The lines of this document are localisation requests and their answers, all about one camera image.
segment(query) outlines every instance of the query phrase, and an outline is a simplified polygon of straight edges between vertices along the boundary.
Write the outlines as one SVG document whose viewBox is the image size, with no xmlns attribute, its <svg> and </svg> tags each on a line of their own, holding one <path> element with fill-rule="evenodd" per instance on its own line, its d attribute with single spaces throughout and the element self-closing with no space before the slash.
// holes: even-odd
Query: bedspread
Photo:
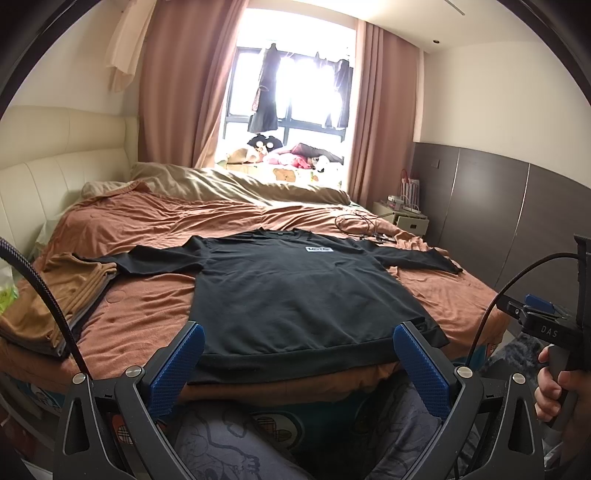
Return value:
<svg viewBox="0 0 591 480">
<path fill-rule="evenodd" d="M 218 237 L 256 228 L 300 228 L 344 236 L 335 227 L 335 217 L 346 212 L 350 212 L 346 206 L 189 202 L 154 194 L 138 181 L 71 208 L 60 219 L 35 267 L 43 269 L 56 254 L 73 252 L 96 258 L 129 251 L 135 245 L 173 247 L 195 234 Z M 428 248 L 420 238 L 385 220 L 378 220 L 376 225 L 379 232 L 395 238 L 399 248 Z M 366 223 L 351 219 L 344 226 L 354 232 L 355 228 L 365 229 Z M 444 347 L 445 354 L 449 358 L 466 355 L 494 291 L 467 272 L 453 275 L 401 268 L 390 268 L 389 272 L 413 293 L 446 333 L 450 344 Z M 186 322 L 193 289 L 194 278 L 183 274 L 116 281 L 84 326 L 78 342 L 92 375 L 109 378 L 122 374 L 130 365 L 144 365 Z M 508 317 L 495 309 L 480 344 L 500 342 L 507 324 Z M 181 399 L 231 398 L 259 405 L 336 401 L 353 390 L 371 390 L 396 367 L 359 367 L 337 374 L 256 385 L 188 385 Z M 77 372 L 71 357 L 56 361 L 4 340 L 0 341 L 0 368 L 15 378 L 57 392 L 66 391 Z"/>
</svg>

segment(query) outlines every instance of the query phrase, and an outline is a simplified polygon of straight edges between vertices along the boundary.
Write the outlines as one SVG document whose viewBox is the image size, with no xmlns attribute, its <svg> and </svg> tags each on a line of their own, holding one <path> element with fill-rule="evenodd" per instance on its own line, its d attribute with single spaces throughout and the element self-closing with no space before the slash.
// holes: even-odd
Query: white wall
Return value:
<svg viewBox="0 0 591 480">
<path fill-rule="evenodd" d="M 308 17 L 320 18 L 321 20 L 326 20 L 327 22 L 336 23 L 353 29 L 355 29 L 357 22 L 357 19 L 350 15 L 295 0 L 249 0 L 248 8 L 280 10 L 292 14 L 306 15 Z"/>
<path fill-rule="evenodd" d="M 114 93 L 105 51 L 120 7 L 103 0 L 72 25 L 43 55 L 12 100 L 13 105 L 66 106 L 116 115 L 137 114 L 137 83 Z"/>
<path fill-rule="evenodd" d="M 420 141 L 505 155 L 591 187 L 591 106 L 541 41 L 425 54 Z"/>
</svg>

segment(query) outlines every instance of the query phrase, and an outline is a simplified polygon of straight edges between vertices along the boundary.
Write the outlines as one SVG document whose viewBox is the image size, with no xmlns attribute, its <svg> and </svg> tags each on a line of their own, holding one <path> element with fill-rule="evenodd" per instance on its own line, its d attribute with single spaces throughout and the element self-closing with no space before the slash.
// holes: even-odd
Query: human hand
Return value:
<svg viewBox="0 0 591 480">
<path fill-rule="evenodd" d="M 538 357 L 544 363 L 550 359 L 548 347 Z M 541 421 L 552 420 L 560 412 L 558 399 L 562 389 L 573 390 L 579 395 L 573 416 L 562 435 L 562 462 L 567 462 L 583 447 L 591 435 L 591 374 L 589 372 L 563 371 L 558 375 L 558 382 L 552 378 L 550 370 L 545 367 L 538 373 L 538 388 L 535 391 L 535 412 Z"/>
</svg>

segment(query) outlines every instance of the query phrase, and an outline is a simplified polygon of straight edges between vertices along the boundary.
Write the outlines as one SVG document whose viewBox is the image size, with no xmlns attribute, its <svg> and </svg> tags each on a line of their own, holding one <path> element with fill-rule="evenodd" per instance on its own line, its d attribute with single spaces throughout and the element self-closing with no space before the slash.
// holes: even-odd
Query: cream leather headboard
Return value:
<svg viewBox="0 0 591 480">
<path fill-rule="evenodd" d="M 87 181 L 128 181 L 136 117 L 13 106 L 0 120 L 0 236 L 28 255 L 45 221 Z"/>
</svg>

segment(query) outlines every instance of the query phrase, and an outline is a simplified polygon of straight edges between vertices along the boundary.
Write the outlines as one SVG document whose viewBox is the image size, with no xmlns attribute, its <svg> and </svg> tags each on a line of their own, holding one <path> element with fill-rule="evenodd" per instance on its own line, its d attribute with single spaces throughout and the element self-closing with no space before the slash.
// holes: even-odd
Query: ceiling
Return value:
<svg viewBox="0 0 591 480">
<path fill-rule="evenodd" d="M 296 1 L 371 22 L 427 52 L 476 43 L 539 40 L 528 26 L 496 0 L 449 0 L 465 15 L 446 0 Z"/>
</svg>

